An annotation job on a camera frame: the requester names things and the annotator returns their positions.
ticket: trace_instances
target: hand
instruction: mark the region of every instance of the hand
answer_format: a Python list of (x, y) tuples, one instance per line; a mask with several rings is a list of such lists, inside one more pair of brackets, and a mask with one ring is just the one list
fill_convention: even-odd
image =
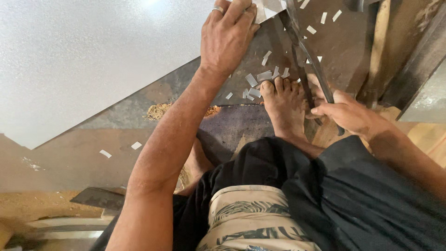
[(227, 78), (240, 64), (260, 25), (252, 23), (257, 7), (251, 0), (217, 0), (215, 5), (221, 6), (225, 14), (213, 10), (203, 25), (200, 67)]
[(366, 141), (370, 141), (377, 134), (393, 127), (385, 118), (367, 109), (347, 93), (335, 88), (330, 87), (335, 104), (327, 103), (315, 74), (308, 74), (308, 82), (318, 87), (316, 90), (317, 99), (314, 102), (316, 107), (311, 109), (312, 114), (327, 115), (340, 127), (354, 135), (363, 137)]

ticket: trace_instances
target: foot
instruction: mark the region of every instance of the foot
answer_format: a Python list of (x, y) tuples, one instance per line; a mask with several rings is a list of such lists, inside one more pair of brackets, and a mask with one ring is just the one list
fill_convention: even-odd
[(265, 101), (265, 109), (271, 119), (274, 134), (286, 141), (300, 138), (308, 142), (304, 134), (305, 103), (304, 91), (297, 82), (277, 77), (276, 88), (269, 81), (264, 81), (260, 92)]
[(212, 163), (206, 158), (206, 155), (204, 155), (203, 147), (198, 138), (195, 138), (192, 150), (184, 165), (189, 169), (193, 177), (192, 180), (200, 179), (203, 173), (214, 168)]

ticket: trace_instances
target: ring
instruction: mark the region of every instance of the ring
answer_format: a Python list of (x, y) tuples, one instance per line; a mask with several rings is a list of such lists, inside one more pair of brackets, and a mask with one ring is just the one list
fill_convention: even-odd
[(211, 10), (211, 12), (213, 12), (214, 10), (218, 10), (222, 13), (222, 15), (224, 15), (224, 9), (221, 6), (214, 5), (214, 8)]

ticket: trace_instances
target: black pants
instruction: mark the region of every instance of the black pants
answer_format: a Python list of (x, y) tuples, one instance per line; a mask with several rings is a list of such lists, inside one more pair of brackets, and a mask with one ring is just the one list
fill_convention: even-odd
[[(249, 184), (282, 189), (292, 218), (322, 250), (446, 250), (446, 208), (357, 136), (314, 161), (276, 137), (245, 145), (235, 161), (206, 172), (190, 197), (173, 196), (173, 249), (195, 250), (217, 191)], [(105, 250), (118, 217), (91, 250)]]

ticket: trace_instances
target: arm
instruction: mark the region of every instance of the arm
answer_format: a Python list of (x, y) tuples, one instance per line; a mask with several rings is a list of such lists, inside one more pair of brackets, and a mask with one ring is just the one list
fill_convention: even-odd
[[(319, 86), (315, 75), (308, 78)], [(320, 105), (311, 110), (313, 114), (327, 115), (350, 133), (364, 138), (377, 159), (446, 201), (446, 171), (392, 123), (339, 90), (333, 93), (335, 104), (326, 103), (320, 89), (316, 95), (316, 104)]]
[(108, 251), (172, 250), (172, 194), (179, 173), (207, 108), (260, 27), (252, 25), (257, 8), (250, 7), (250, 0), (217, 0), (215, 4), (226, 14), (223, 17), (214, 10), (203, 25), (200, 67), (136, 161)]

